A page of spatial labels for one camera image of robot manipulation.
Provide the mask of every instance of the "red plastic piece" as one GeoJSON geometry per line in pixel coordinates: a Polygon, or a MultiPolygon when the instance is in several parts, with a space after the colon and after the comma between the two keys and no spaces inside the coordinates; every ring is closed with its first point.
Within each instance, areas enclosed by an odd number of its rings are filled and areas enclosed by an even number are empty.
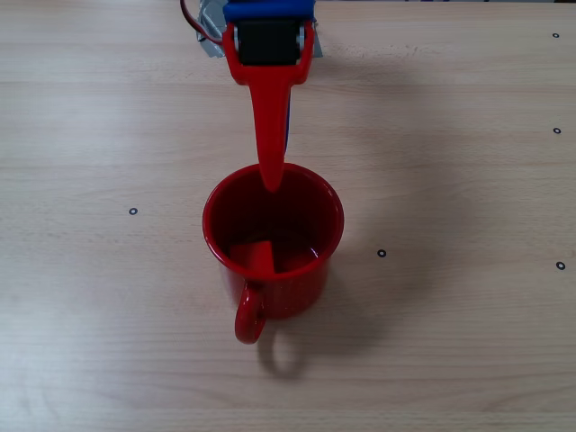
{"type": "Polygon", "coordinates": [[[232,77],[238,84],[250,88],[260,174],[266,189],[273,192],[280,187],[284,171],[290,89],[304,83],[308,77],[314,51],[314,29],[312,22],[304,24],[304,49],[297,65],[244,66],[236,52],[234,28],[230,22],[222,35],[224,52],[232,77]]]}
{"type": "MultiPolygon", "coordinates": [[[[344,230],[344,211],[334,189],[309,169],[285,164],[280,188],[270,193],[253,165],[216,186],[204,207],[202,228],[238,304],[238,340],[254,343],[266,319],[298,315],[320,297],[344,230]],[[269,264],[255,269],[246,265],[248,258],[237,256],[242,252],[238,244],[260,242],[272,245],[273,273],[269,264]]],[[[264,246],[250,249],[259,256],[256,262],[262,263],[260,254],[269,257],[264,246]]]]}

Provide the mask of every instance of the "wooden table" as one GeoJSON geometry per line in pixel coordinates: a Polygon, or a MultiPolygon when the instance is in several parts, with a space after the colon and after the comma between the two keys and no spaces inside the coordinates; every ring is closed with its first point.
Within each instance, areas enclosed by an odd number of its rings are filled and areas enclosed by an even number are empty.
{"type": "Polygon", "coordinates": [[[256,161],[248,90],[177,2],[2,1],[0,430],[576,429],[574,7],[318,18],[287,159],[346,229],[243,346],[201,214],[256,161]]]}

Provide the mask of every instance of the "mug handle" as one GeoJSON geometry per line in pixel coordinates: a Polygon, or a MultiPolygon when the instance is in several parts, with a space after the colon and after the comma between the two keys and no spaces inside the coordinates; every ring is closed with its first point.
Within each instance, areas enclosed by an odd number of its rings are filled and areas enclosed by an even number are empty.
{"type": "Polygon", "coordinates": [[[262,333],[266,323],[262,300],[260,286],[246,281],[234,324],[236,338],[244,344],[256,343],[262,333]]]}

